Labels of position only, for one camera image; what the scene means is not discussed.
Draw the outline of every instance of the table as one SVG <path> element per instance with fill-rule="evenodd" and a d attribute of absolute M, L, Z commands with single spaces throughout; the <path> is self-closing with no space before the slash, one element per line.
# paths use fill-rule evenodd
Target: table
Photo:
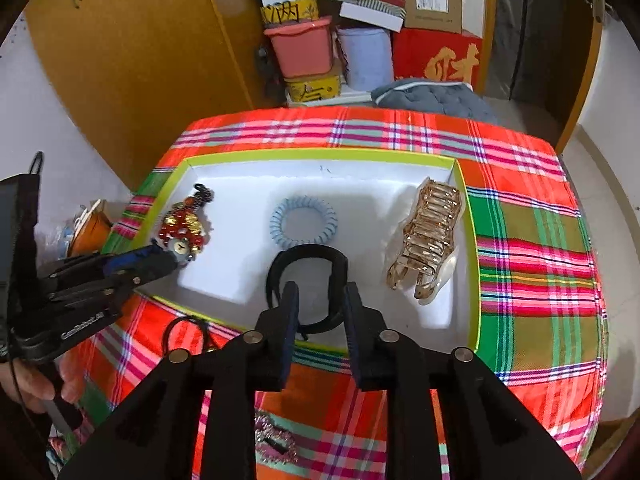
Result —
<path fill-rule="evenodd" d="M 479 251 L 478 355 L 582 466 L 602 406 L 606 311 L 576 199 L 543 140 L 469 120 L 376 108 L 281 108 L 199 120 L 145 180 L 104 250 L 127 249 L 183 158 L 292 146 L 409 150 L 459 160 Z M 119 322 L 83 344 L 88 388 L 82 405 L 91 424 L 100 423 L 159 361 L 162 331 L 178 314 L 136 294 Z M 218 324 L 210 331 L 220 344 L 238 333 Z M 197 352 L 200 337 L 196 327 L 181 323 L 170 345 Z M 258 394 L 256 406 L 292 431 L 299 463 L 258 464 L 258 478 L 383 478 L 384 405 L 382 393 L 356 391 L 344 355 L 296 349 L 287 388 Z M 442 436 L 440 442 L 448 478 Z"/>

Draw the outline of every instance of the blue spiral hair tie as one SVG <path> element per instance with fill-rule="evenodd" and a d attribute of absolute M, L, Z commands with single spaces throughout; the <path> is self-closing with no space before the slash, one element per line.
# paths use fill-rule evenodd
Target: blue spiral hair tie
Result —
<path fill-rule="evenodd" d="M 322 232 L 313 240 L 292 240 L 292 238 L 289 238 L 284 234 L 282 225 L 284 224 L 287 214 L 289 211 L 299 209 L 301 207 L 315 209 L 320 213 L 322 220 L 324 221 L 324 228 L 322 229 Z M 324 200 L 306 195 L 292 196 L 291 198 L 284 199 L 273 211 L 271 220 L 269 220 L 269 232 L 271 233 L 271 238 L 273 238 L 273 241 L 284 250 L 303 244 L 327 245 L 334 237 L 337 230 L 338 219 L 335 215 L 334 208 L 328 205 Z"/>

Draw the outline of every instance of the cardboard box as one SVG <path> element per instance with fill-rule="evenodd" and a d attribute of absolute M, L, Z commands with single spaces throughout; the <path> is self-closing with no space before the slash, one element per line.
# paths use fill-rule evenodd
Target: cardboard box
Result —
<path fill-rule="evenodd" d="M 405 1 L 405 27 L 462 32 L 462 0 Z"/>
<path fill-rule="evenodd" d="M 342 66 L 334 60 L 332 69 L 322 75 L 285 78 L 289 96 L 295 103 L 331 99 L 340 95 Z"/>
<path fill-rule="evenodd" d="M 440 30 L 403 28 L 394 34 L 394 78 L 425 77 L 476 85 L 482 38 Z"/>
<path fill-rule="evenodd" d="M 316 0 L 294 0 L 262 7 L 262 22 L 267 27 L 290 25 L 303 20 L 317 20 L 318 2 Z"/>

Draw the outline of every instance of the cabinet door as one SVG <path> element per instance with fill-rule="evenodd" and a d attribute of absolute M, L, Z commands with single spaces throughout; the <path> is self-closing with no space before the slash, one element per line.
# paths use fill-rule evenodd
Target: cabinet door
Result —
<path fill-rule="evenodd" d="M 210 0 L 31 0 L 26 16 L 70 117 L 132 190 L 191 121 L 251 107 Z"/>
<path fill-rule="evenodd" d="M 275 101 L 265 96 L 264 79 L 255 67 L 256 50 L 268 43 L 263 32 L 260 0 L 213 1 L 254 107 L 273 107 Z"/>

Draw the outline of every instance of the pink plastic basket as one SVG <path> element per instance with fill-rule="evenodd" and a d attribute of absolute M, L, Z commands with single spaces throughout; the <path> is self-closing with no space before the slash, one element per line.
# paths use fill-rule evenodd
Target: pink plastic basket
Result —
<path fill-rule="evenodd" d="M 284 77 L 325 74 L 334 61 L 329 24 L 331 16 L 314 22 L 267 28 Z"/>

